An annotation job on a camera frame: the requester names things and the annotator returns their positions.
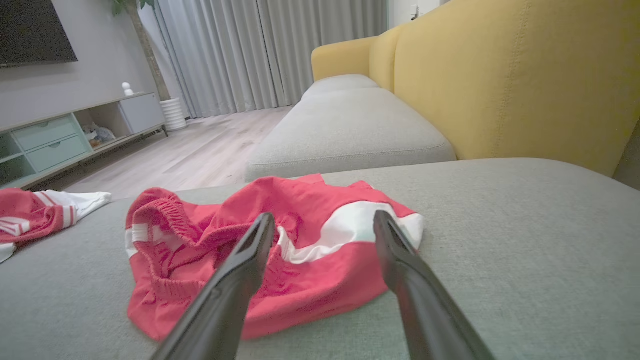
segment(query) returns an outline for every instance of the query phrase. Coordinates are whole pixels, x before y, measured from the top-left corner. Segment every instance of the black television screen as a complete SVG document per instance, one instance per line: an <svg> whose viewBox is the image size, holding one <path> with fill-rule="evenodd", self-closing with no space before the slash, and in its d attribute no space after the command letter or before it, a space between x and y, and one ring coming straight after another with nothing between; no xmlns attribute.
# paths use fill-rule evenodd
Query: black television screen
<svg viewBox="0 0 640 360"><path fill-rule="evenodd" d="M0 67L77 61L51 0L0 0Z"/></svg>

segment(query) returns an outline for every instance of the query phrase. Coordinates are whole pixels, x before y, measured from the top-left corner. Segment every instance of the red fabric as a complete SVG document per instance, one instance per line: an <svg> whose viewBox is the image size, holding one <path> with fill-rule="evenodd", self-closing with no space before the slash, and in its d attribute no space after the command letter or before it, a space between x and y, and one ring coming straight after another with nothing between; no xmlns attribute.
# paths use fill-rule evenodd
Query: red fabric
<svg viewBox="0 0 640 360"><path fill-rule="evenodd" d="M364 182L329 186L319 175L258 179L220 205L190 204L159 188L145 191L127 216L129 231L147 224L152 239L133 243L136 286L129 318L151 338L164 339L259 214L271 212L276 226L301 249L318 241L336 209L358 201L390 204L398 217L414 213ZM161 233L176 236L158 242L158 236L167 236ZM276 232L274 245L278 238ZM246 315L245 339L356 309L387 289L374 243L348 243L301 264L285 261L281 252L279 245L271 249L262 287Z"/></svg>
<svg viewBox="0 0 640 360"><path fill-rule="evenodd" d="M30 230L24 223L7 217L23 220ZM62 230L63 223L63 206L46 206L34 193L21 189L0 190L0 243L17 243L19 246L25 241ZM12 234L15 225L20 230L18 236Z"/></svg>

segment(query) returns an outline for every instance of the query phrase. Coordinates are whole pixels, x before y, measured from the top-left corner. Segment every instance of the curtain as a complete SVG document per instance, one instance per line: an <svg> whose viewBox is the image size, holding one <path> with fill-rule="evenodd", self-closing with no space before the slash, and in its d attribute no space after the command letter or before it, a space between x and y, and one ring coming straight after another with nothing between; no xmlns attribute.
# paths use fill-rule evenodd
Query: curtain
<svg viewBox="0 0 640 360"><path fill-rule="evenodd" d="M387 28L387 0L158 0L156 14L198 117L295 104L313 49Z"/></svg>

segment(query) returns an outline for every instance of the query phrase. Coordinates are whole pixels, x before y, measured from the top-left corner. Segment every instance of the sofa seam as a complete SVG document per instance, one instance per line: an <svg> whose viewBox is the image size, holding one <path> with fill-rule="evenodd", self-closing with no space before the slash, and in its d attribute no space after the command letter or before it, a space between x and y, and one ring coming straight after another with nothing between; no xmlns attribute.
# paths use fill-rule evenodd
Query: sofa seam
<svg viewBox="0 0 640 360"><path fill-rule="evenodd" d="M498 109L498 117L497 117L497 136L496 142L493 145L491 157L496 158L498 156L498 151L500 146L502 145L502 140L504 138L504 124L506 119L507 108L511 104L511 89L513 87L513 81L515 78L515 72L520 64L520 56L522 55L522 44L524 43L524 37L526 34L527 23L529 22L529 12L531 9L531 0L527 0L522 9L522 14L520 15L520 27L518 28L518 33L516 35L515 43L513 44L513 50L511 51L511 60L509 62L509 70L507 73L506 86L504 91L504 98L502 99L502 103L500 104L500 108Z"/></svg>
<svg viewBox="0 0 640 360"><path fill-rule="evenodd" d="M323 161L330 161L330 160L341 159L341 158L342 159L367 158L367 157L371 157L371 156L384 155L384 154L400 155L400 154L406 154L406 153L409 153L409 152L420 152L420 151L427 151L427 150L432 150L432 149L439 149L439 148L441 148L443 146L446 146L446 145L447 145L447 143L441 143L438 146L428 147L428 148L425 148L425 149L386 151L386 152L372 152L370 154L354 154L354 155L346 155L346 156L330 156L330 157L327 157L327 158L302 159L302 160L296 160L296 161L283 161L283 162L279 162L279 163L262 163L262 164L249 163L249 166L253 166L253 167L281 167L281 166L284 166L284 165L323 162Z"/></svg>

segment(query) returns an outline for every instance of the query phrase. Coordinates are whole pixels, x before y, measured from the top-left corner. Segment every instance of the light green drawer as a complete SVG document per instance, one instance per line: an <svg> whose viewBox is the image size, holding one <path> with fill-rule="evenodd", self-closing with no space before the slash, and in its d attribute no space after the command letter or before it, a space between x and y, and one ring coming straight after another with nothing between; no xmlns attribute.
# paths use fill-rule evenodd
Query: light green drawer
<svg viewBox="0 0 640 360"><path fill-rule="evenodd" d="M86 152L82 140L78 136L53 143L42 149L27 154L37 172L47 170L57 164L75 158Z"/></svg>
<svg viewBox="0 0 640 360"><path fill-rule="evenodd" d="M13 135L22 146L22 149L29 151L38 146L76 134L77 132L76 127L74 126L74 121L73 116L68 115L56 120L49 120L34 126L16 130L13 132Z"/></svg>

